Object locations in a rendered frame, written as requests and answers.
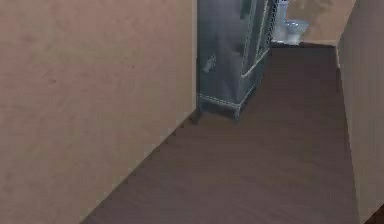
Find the dark grey-green cupboard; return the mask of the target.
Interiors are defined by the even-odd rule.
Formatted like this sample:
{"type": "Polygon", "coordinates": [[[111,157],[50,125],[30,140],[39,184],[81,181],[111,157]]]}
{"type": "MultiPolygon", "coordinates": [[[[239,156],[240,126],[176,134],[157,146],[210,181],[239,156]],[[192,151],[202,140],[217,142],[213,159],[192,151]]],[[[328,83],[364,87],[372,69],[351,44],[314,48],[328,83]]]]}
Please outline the dark grey-green cupboard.
{"type": "Polygon", "coordinates": [[[260,84],[279,0],[197,0],[198,108],[238,119],[260,84]]]}

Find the white toilet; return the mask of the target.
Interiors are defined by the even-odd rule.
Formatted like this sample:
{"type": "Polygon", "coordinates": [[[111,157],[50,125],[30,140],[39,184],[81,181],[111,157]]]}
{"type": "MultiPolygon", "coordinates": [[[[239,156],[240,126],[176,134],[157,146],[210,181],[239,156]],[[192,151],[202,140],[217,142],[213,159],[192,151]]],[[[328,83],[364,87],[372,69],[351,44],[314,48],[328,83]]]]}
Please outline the white toilet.
{"type": "Polygon", "coordinates": [[[303,20],[288,19],[287,9],[289,1],[279,0],[275,16],[273,41],[288,45],[299,45],[301,38],[309,27],[309,23],[303,20]]]}

